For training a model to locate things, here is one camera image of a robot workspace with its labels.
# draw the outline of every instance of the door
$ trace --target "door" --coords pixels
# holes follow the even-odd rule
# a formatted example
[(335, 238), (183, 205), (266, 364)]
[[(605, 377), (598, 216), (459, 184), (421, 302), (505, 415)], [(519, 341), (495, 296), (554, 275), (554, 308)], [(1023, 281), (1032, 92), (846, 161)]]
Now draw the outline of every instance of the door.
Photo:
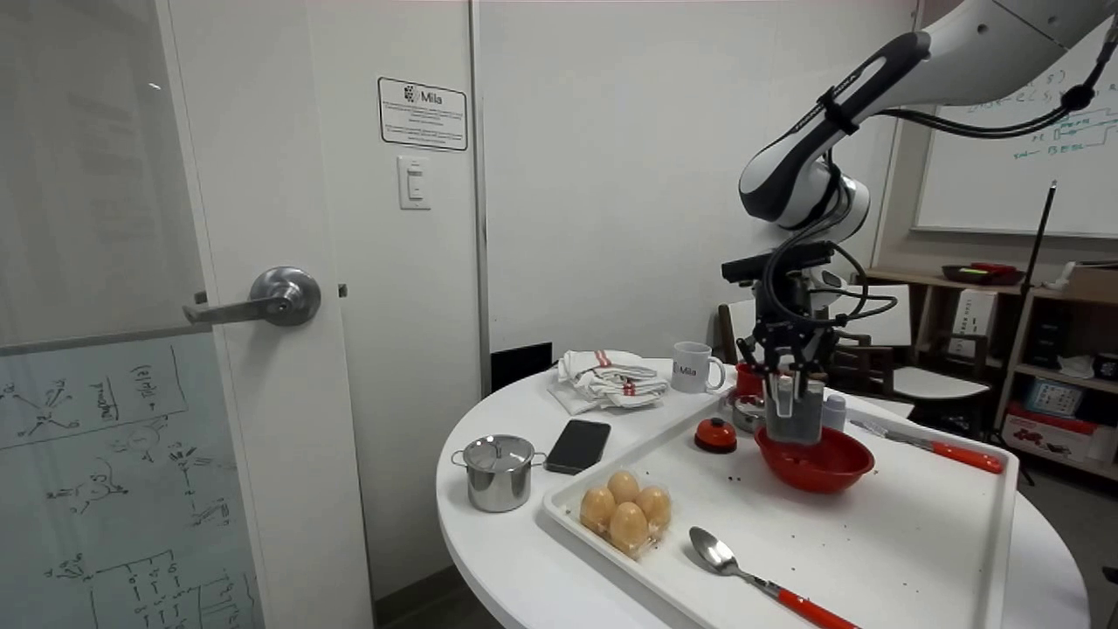
[[(292, 0), (0, 0), (0, 627), (375, 627)], [(306, 327), (187, 327), (273, 266)]]

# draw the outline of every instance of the white tray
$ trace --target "white tray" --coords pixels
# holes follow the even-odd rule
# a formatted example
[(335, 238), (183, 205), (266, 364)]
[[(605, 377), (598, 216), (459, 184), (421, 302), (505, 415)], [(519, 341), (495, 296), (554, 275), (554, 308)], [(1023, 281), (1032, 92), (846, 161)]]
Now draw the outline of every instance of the white tray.
[[(772, 478), (747, 437), (735, 454), (707, 454), (693, 431), (694, 415), (548, 492), (541, 507), (554, 525), (548, 530), (566, 544), (586, 544), (598, 570), (637, 582), (637, 592), (668, 602), (694, 627), (807, 624), (742, 582), (697, 570), (688, 556), (693, 525), (725, 537), (744, 570), (866, 629), (999, 627), (1015, 496), (1009, 451), (909, 423), (916, 433), (1002, 454), (1006, 473), (988, 477), (849, 428), (877, 469), (842, 496), (811, 496)], [(575, 522), (581, 496), (617, 469), (662, 485), (675, 501), (662, 541), (644, 560), (615, 551)]]

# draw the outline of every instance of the sign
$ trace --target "sign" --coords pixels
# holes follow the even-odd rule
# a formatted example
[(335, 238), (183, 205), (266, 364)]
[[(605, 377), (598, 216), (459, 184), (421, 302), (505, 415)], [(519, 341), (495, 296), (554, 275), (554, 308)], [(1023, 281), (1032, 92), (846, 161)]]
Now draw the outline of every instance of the sign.
[(392, 76), (382, 76), (378, 92), (383, 143), (464, 150), (464, 92), (442, 92)]

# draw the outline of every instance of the box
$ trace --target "box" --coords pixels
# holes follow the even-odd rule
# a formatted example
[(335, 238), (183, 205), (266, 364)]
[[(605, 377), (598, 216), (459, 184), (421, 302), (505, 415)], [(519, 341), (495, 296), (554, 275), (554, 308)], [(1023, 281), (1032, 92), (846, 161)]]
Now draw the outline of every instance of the box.
[(1041, 415), (1075, 415), (1084, 387), (1034, 377), (1023, 406)]
[(1002, 441), (1012, 451), (1034, 451), (1041, 459), (1091, 461), (1091, 465), (1118, 465), (1113, 461), (1113, 433), (1110, 428), (1096, 428), (1073, 415), (1044, 415), (1023, 406), (1006, 409)]

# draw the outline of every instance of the spoon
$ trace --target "spoon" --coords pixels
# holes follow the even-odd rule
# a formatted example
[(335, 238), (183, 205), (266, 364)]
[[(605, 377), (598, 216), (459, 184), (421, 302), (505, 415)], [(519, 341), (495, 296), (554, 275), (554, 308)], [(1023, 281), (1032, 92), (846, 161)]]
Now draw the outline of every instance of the spoon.
[(778, 602), (781, 610), (797, 612), (801, 619), (807, 619), (811, 627), (820, 627), (820, 629), (857, 629), (849, 619), (772, 585), (772, 582), (760, 582), (754, 575), (744, 575), (735, 560), (735, 548), (725, 541), (718, 541), (716, 534), (710, 534), (707, 529), (693, 529), (693, 544), (694, 544), (694, 556), (697, 563), (710, 570), (710, 575), (718, 575), (718, 578), (742, 578), (744, 585), (757, 589), (760, 593), (770, 593), (772, 602)]

